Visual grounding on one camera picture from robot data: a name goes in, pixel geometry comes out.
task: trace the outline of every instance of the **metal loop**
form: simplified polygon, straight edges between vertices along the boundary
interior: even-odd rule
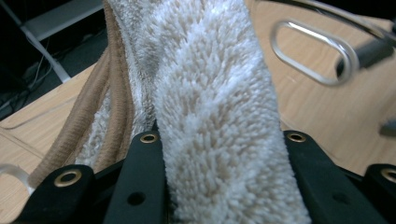
[[[287,56],[285,53],[282,52],[282,50],[279,48],[279,45],[276,42],[276,36],[278,31],[282,27],[287,27],[292,30],[295,30],[303,35],[307,35],[309,37],[312,37],[334,49],[336,49],[342,56],[344,60],[344,70],[340,77],[338,78],[328,78],[325,76],[322,76],[321,74],[318,74],[317,72],[311,70],[310,68],[294,61],[292,58]],[[286,21],[280,21],[278,22],[270,36],[271,40],[271,47],[272,50],[274,51],[275,55],[284,63],[288,64],[289,66],[297,69],[298,71],[302,72],[306,76],[314,79],[316,82],[323,84],[325,86],[338,86],[349,79],[352,78],[353,74],[356,73],[356,71],[359,69],[359,59],[358,56],[355,52],[355,50],[348,45],[347,42],[345,42],[343,39],[333,36],[330,34],[327,34],[323,31],[320,31],[318,29],[315,29],[313,27],[310,27],[306,24],[302,24],[298,21],[294,20],[286,20]]]

